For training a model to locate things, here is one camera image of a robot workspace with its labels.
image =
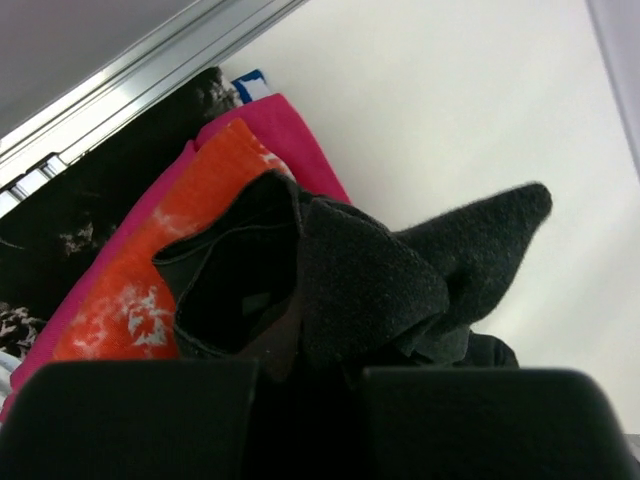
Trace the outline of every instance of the white wall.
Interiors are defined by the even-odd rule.
[[[589,373],[640,432],[640,184],[581,0],[311,0],[223,67],[262,68],[392,228],[544,182],[552,217],[480,329]]]

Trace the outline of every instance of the folded clothing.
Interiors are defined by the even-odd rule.
[[[474,335],[466,357],[469,326],[500,302],[550,210],[549,192],[532,184],[391,232],[266,172],[154,264],[177,301],[187,357],[259,358],[276,380],[300,358],[314,370],[513,364],[495,357],[492,337]]]
[[[281,158],[296,179],[314,193],[328,195],[343,202],[349,198],[333,173],[322,150],[295,109],[282,95],[272,95],[257,102],[231,110],[206,125],[194,142],[188,142],[182,155],[167,169],[138,201],[126,219],[102,249],[91,268],[67,295],[24,359],[11,375],[15,392],[50,361],[62,332],[78,312],[91,286],[96,282],[128,236],[151,215],[154,207],[166,195],[175,179],[193,160],[196,151],[235,118],[241,118],[265,147]],[[0,419],[6,409],[0,412]]]
[[[140,195],[236,95],[218,68],[202,72],[0,218],[0,351],[24,357]]]
[[[62,334],[54,359],[175,357],[175,303],[151,257],[218,217],[249,181],[271,168],[288,172],[242,120],[232,121],[203,145],[102,273]]]

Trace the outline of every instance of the fleece fabric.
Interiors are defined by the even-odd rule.
[[[211,68],[0,218],[0,351],[24,357],[147,188],[237,93]]]
[[[257,357],[279,380],[296,358],[325,369],[389,345],[451,364],[466,348],[428,345],[468,337],[496,307],[550,210],[547,189],[531,184],[394,233],[269,172],[154,263],[187,357]]]
[[[151,215],[176,179],[193,161],[196,152],[235,118],[242,119],[269,151],[296,172],[298,180],[302,181],[304,187],[314,193],[349,202],[347,194],[312,133],[282,95],[273,95],[221,115],[206,125],[195,141],[187,142],[180,157],[145,192],[100,251],[91,268],[69,292],[44,330],[38,335],[37,341],[22,365],[11,375],[14,391],[20,390],[38,368],[51,360],[53,349],[62,332],[77,314],[106,265],[120,251],[127,238]],[[36,330],[33,329],[33,336],[35,337],[36,334]],[[0,412],[0,419],[5,414],[4,411]]]

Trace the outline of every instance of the stack of clothes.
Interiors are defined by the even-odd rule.
[[[0,218],[0,421],[51,362],[517,367],[470,326],[550,210],[530,184],[392,232],[260,72],[209,69]]]

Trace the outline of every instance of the blue fabric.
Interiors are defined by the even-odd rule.
[[[242,103],[250,103],[254,100],[258,100],[257,98],[252,98],[251,94],[247,91],[247,89],[244,86],[245,82],[250,82],[252,80],[261,80],[262,82],[264,82],[265,85],[267,84],[267,81],[265,80],[264,75],[257,68],[255,70],[250,71],[249,73],[245,73],[241,77],[238,77],[231,82],[233,86],[236,87],[236,90],[238,90],[238,93],[240,94],[240,100],[242,100]]]

